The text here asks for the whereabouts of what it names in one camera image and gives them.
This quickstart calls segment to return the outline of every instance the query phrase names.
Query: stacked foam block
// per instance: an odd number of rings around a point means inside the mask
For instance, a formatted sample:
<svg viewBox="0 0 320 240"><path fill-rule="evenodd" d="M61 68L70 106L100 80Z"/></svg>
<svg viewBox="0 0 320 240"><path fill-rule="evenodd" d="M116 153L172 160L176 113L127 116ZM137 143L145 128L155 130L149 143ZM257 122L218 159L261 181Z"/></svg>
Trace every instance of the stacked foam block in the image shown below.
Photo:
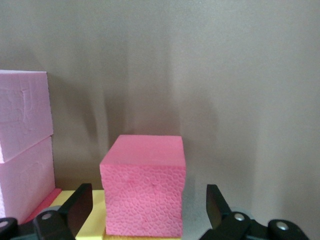
<svg viewBox="0 0 320 240"><path fill-rule="evenodd" d="M182 236L186 162L180 136L120 135L100 173L107 235Z"/></svg>
<svg viewBox="0 0 320 240"><path fill-rule="evenodd" d="M55 189L46 72L0 70L0 218L22 223Z"/></svg>

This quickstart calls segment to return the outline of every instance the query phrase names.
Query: gray backdrop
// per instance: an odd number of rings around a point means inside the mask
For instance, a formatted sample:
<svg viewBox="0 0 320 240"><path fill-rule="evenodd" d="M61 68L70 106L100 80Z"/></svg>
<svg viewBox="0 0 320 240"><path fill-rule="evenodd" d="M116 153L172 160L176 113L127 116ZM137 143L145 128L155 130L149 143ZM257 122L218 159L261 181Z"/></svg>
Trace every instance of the gray backdrop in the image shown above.
<svg viewBox="0 0 320 240"><path fill-rule="evenodd" d="M0 68L47 71L58 187L120 134L181 135L184 240L206 184L320 235L320 1L0 1Z"/></svg>

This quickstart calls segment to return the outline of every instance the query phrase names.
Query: yellow sponge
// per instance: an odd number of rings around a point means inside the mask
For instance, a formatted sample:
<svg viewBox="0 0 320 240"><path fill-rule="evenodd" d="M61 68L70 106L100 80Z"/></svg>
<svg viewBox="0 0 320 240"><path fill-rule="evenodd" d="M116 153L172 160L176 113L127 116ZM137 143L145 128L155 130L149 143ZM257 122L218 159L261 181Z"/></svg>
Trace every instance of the yellow sponge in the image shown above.
<svg viewBox="0 0 320 240"><path fill-rule="evenodd" d="M51 206L62 205L74 191L62 191ZM76 240L180 240L181 238L106 235L106 204L103 190L92 191L93 209Z"/></svg>

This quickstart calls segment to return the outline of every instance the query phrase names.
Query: metal screw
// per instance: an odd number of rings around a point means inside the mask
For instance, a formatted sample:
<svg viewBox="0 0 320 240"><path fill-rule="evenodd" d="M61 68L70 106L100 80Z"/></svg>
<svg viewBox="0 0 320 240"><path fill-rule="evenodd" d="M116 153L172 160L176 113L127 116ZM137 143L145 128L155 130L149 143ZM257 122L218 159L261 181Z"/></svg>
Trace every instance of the metal screw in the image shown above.
<svg viewBox="0 0 320 240"><path fill-rule="evenodd" d="M42 218L42 220L47 220L47 219L51 218L51 216L52 216L51 213L46 213L41 218Z"/></svg>
<svg viewBox="0 0 320 240"><path fill-rule="evenodd" d="M7 226L8 225L8 221L2 221L2 222L0 222L0 228L3 228L3 227L5 227L5 226Z"/></svg>
<svg viewBox="0 0 320 240"><path fill-rule="evenodd" d="M278 221L278 222L276 223L276 226L277 226L278 228L280 228L281 230L283 230L283 231L289 229L288 225L285 224L283 221Z"/></svg>
<svg viewBox="0 0 320 240"><path fill-rule="evenodd" d="M238 221L243 221L245 220L245 217L241 213L236 213L234 215L234 218L237 219Z"/></svg>

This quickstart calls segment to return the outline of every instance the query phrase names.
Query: red base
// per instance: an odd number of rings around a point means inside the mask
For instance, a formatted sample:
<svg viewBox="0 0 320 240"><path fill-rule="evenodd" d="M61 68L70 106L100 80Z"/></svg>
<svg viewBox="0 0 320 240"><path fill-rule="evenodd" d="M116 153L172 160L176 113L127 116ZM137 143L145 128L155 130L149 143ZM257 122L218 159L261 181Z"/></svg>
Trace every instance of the red base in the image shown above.
<svg viewBox="0 0 320 240"><path fill-rule="evenodd" d="M55 188L46 198L40 203L40 205L31 213L31 215L24 221L27 223L34 219L43 209L50 207L50 205L54 202L54 200L61 193L60 188Z"/></svg>

